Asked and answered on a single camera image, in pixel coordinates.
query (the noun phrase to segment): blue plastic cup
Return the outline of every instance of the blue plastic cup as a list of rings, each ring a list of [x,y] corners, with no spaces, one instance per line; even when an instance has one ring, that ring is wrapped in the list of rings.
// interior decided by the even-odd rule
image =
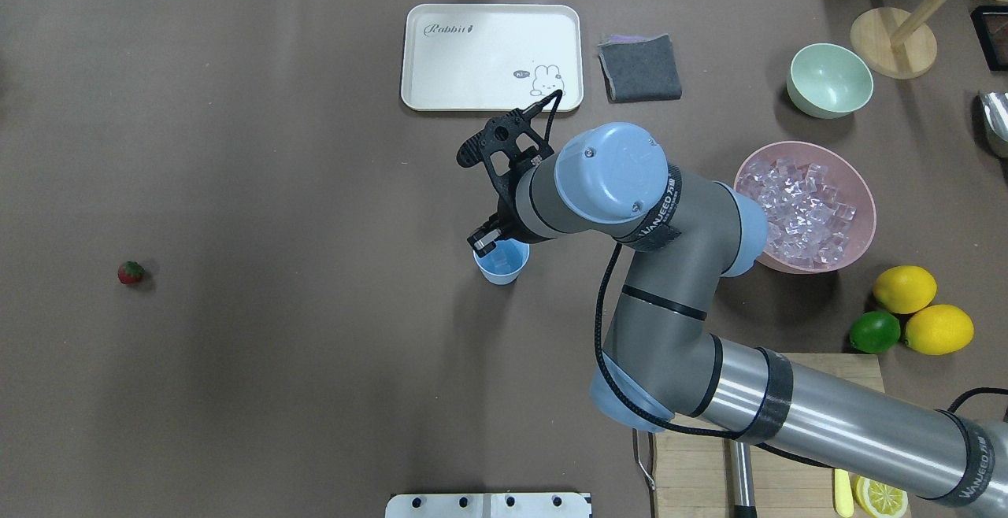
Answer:
[[[487,256],[479,257],[476,251],[473,251],[473,257],[487,280],[503,286],[514,282],[521,269],[525,267],[525,263],[528,262],[528,245],[515,239],[496,242],[497,248],[490,251]]]

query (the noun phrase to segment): blue joint cap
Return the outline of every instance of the blue joint cap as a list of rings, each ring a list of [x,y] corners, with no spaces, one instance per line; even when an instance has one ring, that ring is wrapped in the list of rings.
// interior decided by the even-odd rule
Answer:
[[[634,382],[633,378],[630,378],[630,375],[616,366],[616,363],[613,363],[608,355],[602,353],[602,359],[605,361],[606,368],[609,369],[609,374],[612,375],[613,381],[616,382],[616,386],[619,386],[620,392],[623,392],[631,402],[640,406],[641,409],[654,417],[663,420],[672,419],[675,414],[645,392],[637,382]],[[606,384],[606,379],[602,377],[602,371],[598,367],[595,368],[595,376],[592,377],[592,386],[589,389],[589,395],[592,397],[592,401],[595,402],[595,406],[598,406],[602,410],[602,413],[624,425],[630,425],[630,427],[635,429],[650,431],[651,433],[665,431],[664,427],[652,424],[631,412],[630,408],[626,407],[623,402],[620,402],[620,399],[616,397],[616,394]]]
[[[556,157],[553,179],[571,211],[616,225],[657,205],[668,183],[668,160],[644,128],[609,123],[571,138]]]
[[[740,274],[745,274],[753,267],[759,255],[763,254],[766,247],[767,223],[766,214],[762,207],[741,192],[734,190],[726,183],[718,181],[722,186],[731,192],[735,200],[735,207],[739,210],[739,221],[742,223],[742,242],[739,244],[739,253],[735,256],[735,262],[728,270],[724,271],[723,278],[732,278]]]

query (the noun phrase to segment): wooden stand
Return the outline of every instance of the wooden stand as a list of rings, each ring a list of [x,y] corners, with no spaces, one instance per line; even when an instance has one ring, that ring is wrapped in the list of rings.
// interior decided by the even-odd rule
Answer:
[[[863,13],[851,27],[854,51],[883,76],[895,80],[922,76],[934,66],[938,52],[934,34],[924,22],[946,1],[924,0],[912,13],[893,8]]]

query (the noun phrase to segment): metal rod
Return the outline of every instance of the metal rod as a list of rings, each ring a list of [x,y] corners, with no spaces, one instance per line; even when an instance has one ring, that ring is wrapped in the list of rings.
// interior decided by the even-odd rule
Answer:
[[[755,516],[756,499],[753,496],[753,470],[749,459],[749,443],[729,441],[729,448],[732,451],[732,492],[735,498],[732,515]]]
[[[648,472],[648,470],[644,467],[644,464],[640,461],[640,448],[637,446],[637,430],[631,429],[631,431],[633,432],[633,459],[637,462],[637,467],[640,468],[640,472],[644,474],[644,480],[647,481],[647,487],[654,491],[657,489],[654,483],[654,477],[651,476],[651,473]],[[654,463],[653,452],[651,454],[650,461],[652,464]]]

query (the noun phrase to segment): rabbit illustration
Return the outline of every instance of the rabbit illustration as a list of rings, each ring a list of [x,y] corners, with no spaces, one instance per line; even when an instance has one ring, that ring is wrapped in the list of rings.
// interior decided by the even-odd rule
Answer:
[[[563,78],[560,77],[560,69],[555,66],[537,66],[535,68],[535,78],[532,81],[532,96],[547,96],[555,90],[562,90]]]

